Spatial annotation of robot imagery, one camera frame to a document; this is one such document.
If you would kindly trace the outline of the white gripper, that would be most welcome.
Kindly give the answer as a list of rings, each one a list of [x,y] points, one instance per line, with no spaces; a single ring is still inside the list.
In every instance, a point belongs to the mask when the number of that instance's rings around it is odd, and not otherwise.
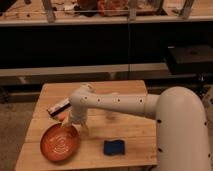
[[[86,124],[87,121],[87,109],[80,107],[72,107],[69,113],[69,121],[72,124],[81,125],[83,132],[89,133],[89,128]],[[62,127],[69,127],[71,123],[69,121],[63,121]]]

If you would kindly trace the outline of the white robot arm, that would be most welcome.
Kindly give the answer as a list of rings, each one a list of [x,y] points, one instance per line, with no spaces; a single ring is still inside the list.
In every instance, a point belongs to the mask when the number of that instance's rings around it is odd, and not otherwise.
[[[66,124],[85,124],[90,108],[144,116],[156,121],[156,171],[211,171],[204,106],[185,87],[154,94],[96,94],[84,84],[69,97]]]

